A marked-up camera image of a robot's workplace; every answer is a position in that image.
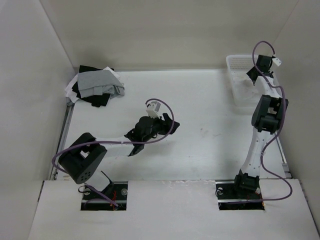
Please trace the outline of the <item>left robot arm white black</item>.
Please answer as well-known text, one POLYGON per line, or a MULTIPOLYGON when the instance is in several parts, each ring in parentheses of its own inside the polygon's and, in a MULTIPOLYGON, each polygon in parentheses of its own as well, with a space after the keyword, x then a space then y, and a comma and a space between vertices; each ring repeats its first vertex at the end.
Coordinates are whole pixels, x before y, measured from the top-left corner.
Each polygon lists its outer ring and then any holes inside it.
POLYGON ((109 143, 89 144, 102 141, 89 132, 83 133, 71 146, 84 144, 81 147, 63 153, 58 162, 60 166, 78 185, 86 184, 95 188, 100 199, 108 199, 112 195, 112 181, 103 174, 99 165, 104 158, 132 157, 139 154, 145 143, 157 136, 172 135, 180 126, 167 113, 162 117, 143 116, 138 123, 123 137, 111 139, 109 143))

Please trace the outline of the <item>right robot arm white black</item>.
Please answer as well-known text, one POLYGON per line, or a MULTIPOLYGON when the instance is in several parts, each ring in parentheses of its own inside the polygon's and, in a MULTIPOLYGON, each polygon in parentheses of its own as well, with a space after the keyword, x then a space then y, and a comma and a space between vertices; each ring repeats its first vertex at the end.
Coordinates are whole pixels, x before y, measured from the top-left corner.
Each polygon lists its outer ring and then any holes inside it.
POLYGON ((284 123, 289 101, 283 98, 274 85, 274 75, 271 68, 280 65, 275 56, 259 55, 253 61, 254 67, 246 74, 261 95, 253 112, 251 125, 253 134, 247 157, 235 176, 232 192, 238 198, 257 192, 260 180, 262 159, 266 148, 274 140, 284 123))

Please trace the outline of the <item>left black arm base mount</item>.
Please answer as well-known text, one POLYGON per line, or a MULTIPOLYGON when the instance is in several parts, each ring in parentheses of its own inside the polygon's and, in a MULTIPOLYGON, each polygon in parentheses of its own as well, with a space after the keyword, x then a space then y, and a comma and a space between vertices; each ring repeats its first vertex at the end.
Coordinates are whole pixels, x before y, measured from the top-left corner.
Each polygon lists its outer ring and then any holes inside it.
POLYGON ((80 186, 78 192, 82 194, 81 211, 126 211, 129 183, 116 181, 109 184, 102 192, 117 204, 113 205, 100 194, 92 191, 86 185, 80 186))

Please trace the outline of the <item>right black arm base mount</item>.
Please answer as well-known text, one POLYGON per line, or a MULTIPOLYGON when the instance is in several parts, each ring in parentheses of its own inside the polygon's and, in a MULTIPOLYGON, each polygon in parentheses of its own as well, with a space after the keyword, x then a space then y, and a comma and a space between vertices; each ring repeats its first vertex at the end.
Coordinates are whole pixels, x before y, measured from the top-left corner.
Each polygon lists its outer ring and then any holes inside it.
POLYGON ((218 208, 221 211, 242 211, 242 210, 265 210, 261 189, 254 191, 236 191, 233 181, 217 181, 215 183, 215 195, 218 201, 218 208))

